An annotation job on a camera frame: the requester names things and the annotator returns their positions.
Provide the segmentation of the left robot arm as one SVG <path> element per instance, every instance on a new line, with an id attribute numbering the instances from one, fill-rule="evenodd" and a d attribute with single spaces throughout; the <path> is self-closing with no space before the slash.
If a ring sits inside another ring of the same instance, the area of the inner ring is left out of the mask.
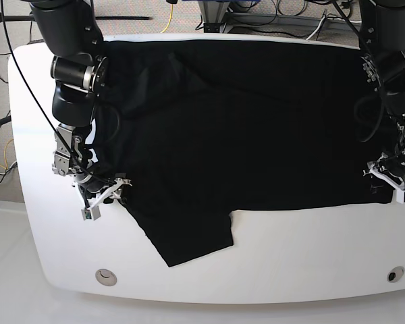
<path id="1" fill-rule="evenodd" d="M 381 104 L 368 142 L 380 129 L 383 117 L 394 123 L 394 148 L 367 164 L 366 174 L 387 182 L 405 203 L 405 1 L 360 1 L 361 25 L 357 32 L 367 81 Z"/>

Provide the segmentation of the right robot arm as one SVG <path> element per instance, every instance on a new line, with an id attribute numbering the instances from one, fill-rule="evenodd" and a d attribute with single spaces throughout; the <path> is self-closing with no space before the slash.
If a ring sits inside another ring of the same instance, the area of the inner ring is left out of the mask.
<path id="1" fill-rule="evenodd" d="M 109 67 L 103 34 L 92 1 L 30 1 L 29 6 L 53 54 L 52 114 L 59 122 L 53 170 L 74 178 L 89 211 L 92 199 L 113 200 L 124 182 L 92 160 L 96 150 L 115 144 L 122 130 L 122 114 L 103 99 Z"/>

